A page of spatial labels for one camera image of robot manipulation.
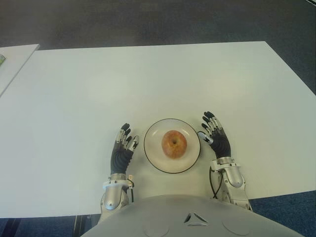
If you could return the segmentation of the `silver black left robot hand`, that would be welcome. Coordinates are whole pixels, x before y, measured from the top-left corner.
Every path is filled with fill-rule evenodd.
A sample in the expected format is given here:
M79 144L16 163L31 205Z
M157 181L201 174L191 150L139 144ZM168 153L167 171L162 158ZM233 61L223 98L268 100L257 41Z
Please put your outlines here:
M139 145L139 136L132 137L130 133L130 124L125 123L116 136L111 155L111 175L126 174L134 151Z

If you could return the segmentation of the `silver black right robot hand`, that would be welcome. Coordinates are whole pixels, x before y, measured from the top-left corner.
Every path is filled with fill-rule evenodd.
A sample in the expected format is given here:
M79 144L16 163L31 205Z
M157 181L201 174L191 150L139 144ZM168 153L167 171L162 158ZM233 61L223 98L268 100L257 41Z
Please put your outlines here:
M205 141L215 152L216 158L231 157L231 146L225 134L223 126L210 111L204 112L204 123L201 126L205 132L199 131L199 138Z

